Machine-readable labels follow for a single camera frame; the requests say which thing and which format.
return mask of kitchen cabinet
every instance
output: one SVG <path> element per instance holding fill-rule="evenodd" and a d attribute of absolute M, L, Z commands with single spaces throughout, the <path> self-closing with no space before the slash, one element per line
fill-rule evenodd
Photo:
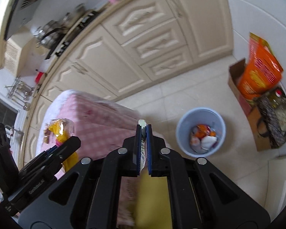
<path fill-rule="evenodd" d="M 62 91 L 74 89 L 112 100 L 116 96 L 91 78 L 80 65 L 66 61 L 57 71 L 42 96 L 53 101 Z"/>
<path fill-rule="evenodd" d="M 139 33 L 174 18 L 166 0 L 135 0 L 106 19 L 103 27 L 123 44 Z"/>
<path fill-rule="evenodd" d="M 30 126 L 40 130 L 41 129 L 41 124 L 42 120 L 44 118 L 44 115 L 46 114 L 46 111 L 48 107 L 51 105 L 51 101 L 44 97 L 40 97 L 37 101 L 36 107 L 34 109 L 32 119 L 31 119 L 31 124 Z"/>
<path fill-rule="evenodd" d="M 186 45 L 176 19 L 170 19 L 134 37 L 123 48 L 139 64 Z"/>
<path fill-rule="evenodd" d="M 117 96 L 151 82 L 102 26 L 80 42 L 69 60 Z"/>
<path fill-rule="evenodd" d="M 24 162 L 26 163 L 30 162 L 35 157 L 38 136 L 39 130 L 33 127 L 29 127 L 27 133 L 26 147 L 24 150 Z"/>
<path fill-rule="evenodd" d="M 227 0 L 166 0 L 182 28 L 194 62 L 233 50 Z"/>
<path fill-rule="evenodd" d="M 191 65 L 193 65 L 193 62 L 188 47 L 183 46 L 150 61 L 141 67 L 148 77 L 154 81 Z"/>

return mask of louvered box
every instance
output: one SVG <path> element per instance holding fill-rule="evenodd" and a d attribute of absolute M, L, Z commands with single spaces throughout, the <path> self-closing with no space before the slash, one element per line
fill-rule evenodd
<path fill-rule="evenodd" d="M 26 27 L 21 27 L 5 43 L 4 68 L 15 77 L 19 76 L 33 45 L 36 45 L 36 39 Z"/>

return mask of window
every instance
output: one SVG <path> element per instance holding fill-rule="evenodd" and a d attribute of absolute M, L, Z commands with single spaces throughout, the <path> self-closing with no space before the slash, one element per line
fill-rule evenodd
<path fill-rule="evenodd" d="M 10 127 L 14 126 L 17 113 L 15 109 L 0 100 L 0 123 Z"/>

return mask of orange bag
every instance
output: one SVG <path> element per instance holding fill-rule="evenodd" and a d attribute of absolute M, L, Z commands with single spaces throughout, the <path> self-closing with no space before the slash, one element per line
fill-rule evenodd
<path fill-rule="evenodd" d="M 250 33 L 249 47 L 249 62 L 237 88 L 249 103 L 253 103 L 255 97 L 278 84 L 283 68 L 264 39 Z"/>

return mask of blue trash bin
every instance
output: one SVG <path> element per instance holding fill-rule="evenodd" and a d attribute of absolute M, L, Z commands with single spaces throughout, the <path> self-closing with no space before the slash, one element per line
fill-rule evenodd
<path fill-rule="evenodd" d="M 212 126 L 216 132 L 217 142 L 206 153 L 197 153 L 190 146 L 190 133 L 194 126 L 206 124 Z M 223 144 L 226 137 L 226 124 L 223 118 L 207 107 L 197 107 L 188 111 L 179 120 L 176 128 L 176 139 L 182 151 L 190 157 L 207 157 L 216 152 Z"/>

